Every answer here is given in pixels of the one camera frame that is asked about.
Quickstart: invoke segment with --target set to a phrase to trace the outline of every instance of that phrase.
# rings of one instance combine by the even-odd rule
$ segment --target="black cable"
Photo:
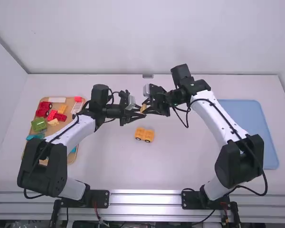
[[[185,128],[189,128],[188,118],[186,118],[186,124],[185,124],[174,107],[172,108],[172,110],[175,112],[175,114],[177,115],[177,117],[179,118],[181,123],[185,126]]]
[[[39,163],[39,159],[41,158],[41,156],[44,154],[44,152],[46,151],[46,149],[48,148],[48,146],[51,144],[51,142],[53,142],[54,140],[58,139],[60,136],[62,136],[65,132],[67,132],[68,130],[70,130],[72,127],[74,127],[77,123],[79,123],[79,116],[76,115],[77,117],[77,120],[75,121],[75,123],[73,123],[71,126],[69,126],[68,128],[66,128],[62,133],[56,135],[53,139],[51,139],[47,144],[46,146],[42,149],[42,151],[40,152],[40,154],[38,155],[35,163],[33,164],[33,167],[31,169],[31,171],[28,173],[28,178],[31,176],[32,172],[34,171],[35,167],[37,166],[37,164]],[[44,196],[43,194],[40,194],[40,195],[37,195],[37,196],[33,196],[33,197],[29,197],[27,196],[27,190],[26,189],[23,189],[23,195],[25,198],[27,199],[35,199],[35,198],[38,198],[38,197],[41,197],[41,196]]]
[[[181,109],[181,108],[178,108],[178,107],[174,107],[176,110],[179,110],[179,111],[181,111],[181,112],[184,112],[184,113],[186,113],[187,112],[187,110],[184,110],[184,109]]]
[[[26,189],[23,190],[23,195],[24,195],[25,198],[30,199],[30,200],[39,198],[41,196],[44,196],[43,194],[40,194],[40,195],[36,195],[36,196],[30,197],[30,196],[27,195],[27,190]]]
[[[125,221],[125,222],[123,222],[123,224],[122,224],[122,225],[120,225],[120,226],[118,226],[118,227],[115,227],[115,228],[122,228],[125,224],[126,224],[126,221]]]
[[[209,219],[210,216],[211,216],[214,212],[215,212],[215,209],[214,209],[207,217],[205,217],[202,221],[192,223],[191,226],[195,226],[195,225],[197,225],[197,224],[199,224],[199,223],[203,223],[204,221],[206,221],[207,219]]]
[[[114,120],[116,120],[116,118],[114,118],[114,119],[112,119],[112,120],[104,121],[104,124],[105,124],[105,123],[112,122],[112,121],[114,121]]]
[[[150,224],[150,223],[144,223],[144,224],[137,224],[136,226],[127,227],[127,228],[134,228],[134,227],[139,227],[139,226],[150,226],[150,227],[155,227],[155,225],[152,225],[152,224]]]
[[[228,119],[223,115],[223,113],[219,110],[219,108],[216,107],[216,105],[211,102],[210,100],[208,99],[204,99],[204,98],[199,98],[199,99],[196,99],[194,101],[192,101],[189,106],[188,106],[188,109],[187,109],[187,112],[186,112],[186,122],[187,122],[187,126],[184,124],[184,122],[182,121],[182,119],[180,119],[179,115],[177,114],[177,116],[179,117],[179,119],[181,120],[181,122],[184,124],[184,126],[186,128],[189,128],[189,123],[188,123],[188,112],[190,110],[190,107],[191,105],[194,103],[194,102],[197,102],[197,101],[206,101],[208,102],[211,106],[213,106],[217,112],[221,115],[221,117],[225,120],[225,122],[229,125],[229,127],[231,128],[231,130],[233,131],[233,133],[239,138],[239,140],[242,140],[242,137],[238,134],[238,132],[236,131],[236,129],[232,126],[232,124],[228,121]],[[244,147],[247,149],[247,151],[250,153],[250,155],[253,157],[253,159],[255,160],[256,164],[258,165],[258,167],[261,169],[261,174],[263,176],[263,179],[264,179],[264,183],[265,183],[265,190],[263,193],[258,193],[246,186],[242,186],[242,185],[237,185],[233,190],[231,190],[230,192],[228,192],[226,195],[229,195],[230,193],[232,193],[233,191],[235,191],[236,189],[238,188],[243,188],[243,189],[246,189],[254,194],[256,194],[257,196],[264,196],[267,194],[268,192],[268,182],[267,182],[267,178],[266,178],[266,175],[265,175],[265,172],[263,170],[263,167],[261,165],[261,163],[259,162],[259,160],[257,159],[257,157],[254,155],[254,153],[252,152],[252,150],[247,146],[247,144],[245,142],[243,142],[243,145]]]

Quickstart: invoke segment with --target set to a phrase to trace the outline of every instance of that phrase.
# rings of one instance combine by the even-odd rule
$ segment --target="yellow lego brick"
[[[147,105],[146,104],[143,104],[141,109],[140,109],[140,113],[143,113],[144,110],[147,109]]]
[[[58,109],[58,113],[63,114],[65,112],[66,108],[67,108],[67,105],[65,105],[65,104],[61,105],[60,108]]]
[[[57,118],[55,118],[54,120],[49,121],[48,124],[51,126],[56,126],[57,124],[59,124],[59,121]]]

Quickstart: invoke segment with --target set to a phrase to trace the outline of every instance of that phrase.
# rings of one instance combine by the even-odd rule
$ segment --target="toy car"
[[[151,143],[154,139],[154,131],[146,130],[143,127],[138,127],[135,132],[135,139],[144,140],[147,143]]]
[[[66,116],[66,115],[63,115],[63,114],[56,113],[56,114],[54,115],[54,119],[55,119],[55,118],[58,119],[59,121],[64,122],[64,121],[66,121],[67,116]]]
[[[53,107],[52,103],[48,101],[41,101],[36,111],[37,117],[47,117],[49,110]]]
[[[39,108],[40,109],[48,109],[48,110],[50,110],[52,107],[53,107],[52,103],[48,102],[48,101],[41,101],[39,103]]]

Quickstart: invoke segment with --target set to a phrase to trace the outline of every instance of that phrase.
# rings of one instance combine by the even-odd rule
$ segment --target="white table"
[[[246,190],[236,190],[231,199],[238,202],[243,222],[285,223],[285,94],[278,76],[194,77],[205,79],[217,99],[254,99],[261,104],[280,167],[266,170],[267,196],[255,197]],[[174,87],[171,75],[155,75],[153,79],[142,75],[31,75],[0,150],[0,219],[49,219],[52,212],[54,199],[27,200],[16,184],[29,120],[40,98],[79,95],[89,99],[94,84],[106,84],[113,91],[128,89],[140,104],[146,83],[166,90]],[[210,211],[182,210],[180,191],[186,187],[198,190],[213,177],[220,148],[202,119],[196,113],[189,116],[189,129],[174,113],[169,118],[147,116],[124,127],[118,121],[104,124],[80,143],[75,163],[68,166],[68,175],[93,189],[112,192],[110,207],[99,210],[107,220],[202,220]],[[134,139],[138,126],[155,130],[152,143]],[[262,177],[247,186],[263,191]],[[61,210],[61,219],[66,218],[65,212]],[[70,209],[69,215],[70,220],[96,220],[92,209]],[[219,215],[217,211],[207,221],[220,221]]]

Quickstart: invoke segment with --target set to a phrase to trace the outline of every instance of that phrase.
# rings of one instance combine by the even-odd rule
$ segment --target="orange lego brick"
[[[135,139],[151,143],[154,139],[154,130],[146,130],[143,127],[138,127],[135,131]]]

